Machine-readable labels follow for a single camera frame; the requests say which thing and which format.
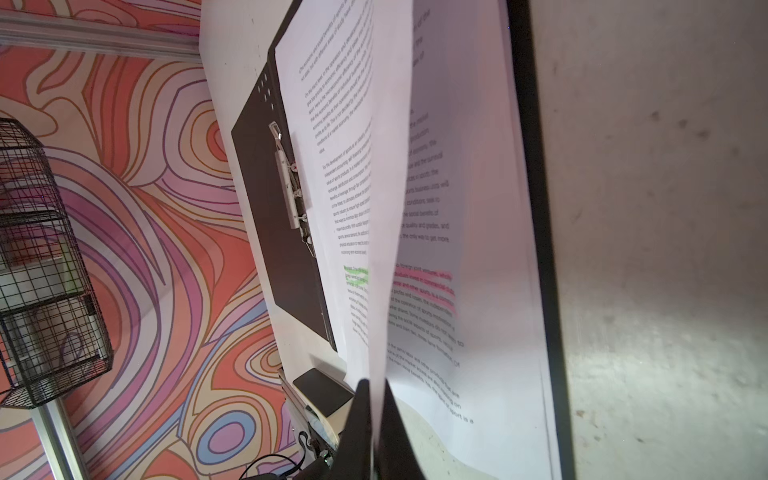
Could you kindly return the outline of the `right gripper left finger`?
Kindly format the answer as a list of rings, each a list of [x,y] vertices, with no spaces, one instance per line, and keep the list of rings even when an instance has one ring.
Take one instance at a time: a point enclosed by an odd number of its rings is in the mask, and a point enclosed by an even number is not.
[[[321,451],[296,475],[298,479],[370,479],[372,477],[372,419],[370,386],[361,380],[340,437],[338,449]]]

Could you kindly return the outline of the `printed paper stack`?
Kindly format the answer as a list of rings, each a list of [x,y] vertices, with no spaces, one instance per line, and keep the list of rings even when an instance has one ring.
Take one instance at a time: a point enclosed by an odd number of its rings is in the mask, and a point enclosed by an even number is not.
[[[274,47],[323,294],[350,387],[370,377],[381,284],[370,241],[394,244],[411,88],[409,1],[303,1]]]

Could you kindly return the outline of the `single printed paper sheet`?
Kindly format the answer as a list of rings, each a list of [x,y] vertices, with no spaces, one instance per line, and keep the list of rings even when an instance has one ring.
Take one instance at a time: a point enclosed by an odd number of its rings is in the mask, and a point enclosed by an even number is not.
[[[507,8],[418,1],[386,376],[462,463],[561,477]]]

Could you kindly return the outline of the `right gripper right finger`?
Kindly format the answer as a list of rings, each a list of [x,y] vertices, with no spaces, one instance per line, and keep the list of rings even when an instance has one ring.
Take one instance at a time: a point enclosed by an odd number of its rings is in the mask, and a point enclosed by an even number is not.
[[[382,415],[374,459],[375,471],[379,479],[426,479],[411,447],[388,381],[385,382]]]

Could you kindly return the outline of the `white black file folder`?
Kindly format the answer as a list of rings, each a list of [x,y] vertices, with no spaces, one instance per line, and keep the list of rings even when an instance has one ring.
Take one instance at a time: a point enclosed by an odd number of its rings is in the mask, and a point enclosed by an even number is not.
[[[299,4],[292,2],[269,44],[266,63],[246,101],[234,127],[232,137],[236,147],[241,174],[251,201],[259,207],[254,217],[259,248],[271,284],[275,304],[301,321],[318,336],[328,342],[337,353],[333,329],[323,294],[317,259],[309,229],[307,208],[301,188],[301,179],[291,139],[288,134],[277,69],[274,62],[274,47],[281,38],[289,20]],[[401,225],[405,206],[405,191],[408,177],[410,146],[410,115],[412,76],[414,71],[414,5],[413,39],[411,47],[411,88],[407,130],[407,153],[404,166],[403,208],[396,214],[397,239],[394,244],[381,243],[377,238],[370,241],[371,266],[380,274],[381,284],[369,301],[369,307],[377,320],[375,327],[378,339],[370,347],[370,386],[372,419],[372,466],[379,436],[384,400],[388,362],[388,326],[391,291],[397,263]],[[509,5],[507,8],[509,31]],[[535,196],[529,183],[527,155],[531,148],[525,141],[526,129],[530,123],[531,110],[522,107],[529,95],[521,90],[520,83],[533,80],[533,72],[516,72],[514,69],[513,44],[509,31],[512,55],[514,86],[519,110],[522,145],[525,157],[525,177],[529,189],[531,216],[535,241],[535,255],[538,267],[544,333],[550,371],[550,385],[553,400],[553,426],[559,452],[561,477],[571,479],[575,475],[575,462],[570,438],[568,403],[564,398],[566,383],[557,369],[563,366],[562,348],[559,342],[559,328],[554,324],[550,307],[543,296],[543,284],[554,276],[551,267],[543,266],[539,255],[542,245],[536,236],[534,217],[544,209],[542,201]]]

